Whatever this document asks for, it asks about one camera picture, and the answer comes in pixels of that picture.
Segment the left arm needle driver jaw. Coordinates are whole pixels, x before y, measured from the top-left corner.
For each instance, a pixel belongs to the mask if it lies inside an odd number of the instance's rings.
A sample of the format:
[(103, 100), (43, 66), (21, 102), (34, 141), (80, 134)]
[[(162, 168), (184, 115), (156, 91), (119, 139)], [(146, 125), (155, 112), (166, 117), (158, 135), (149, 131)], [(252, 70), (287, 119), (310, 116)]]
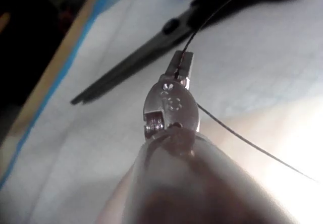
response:
[(166, 76), (174, 76), (176, 74), (176, 72), (179, 69), (181, 57), (182, 57), (182, 51), (181, 50), (175, 51), (169, 65), (166, 69)]
[(192, 52), (186, 51), (180, 54), (180, 61), (179, 61), (178, 71), (177, 71), (178, 80), (190, 79), (193, 60), (194, 60), (194, 53)]

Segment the left arm needle driver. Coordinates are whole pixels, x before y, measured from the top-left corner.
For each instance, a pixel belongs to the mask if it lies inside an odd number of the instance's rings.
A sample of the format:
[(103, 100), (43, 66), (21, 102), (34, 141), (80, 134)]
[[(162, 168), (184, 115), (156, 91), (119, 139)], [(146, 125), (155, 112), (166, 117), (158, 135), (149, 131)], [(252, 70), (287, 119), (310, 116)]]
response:
[(198, 106), (189, 86), (187, 77), (160, 76), (148, 92), (143, 106), (146, 139), (173, 126), (199, 131)]

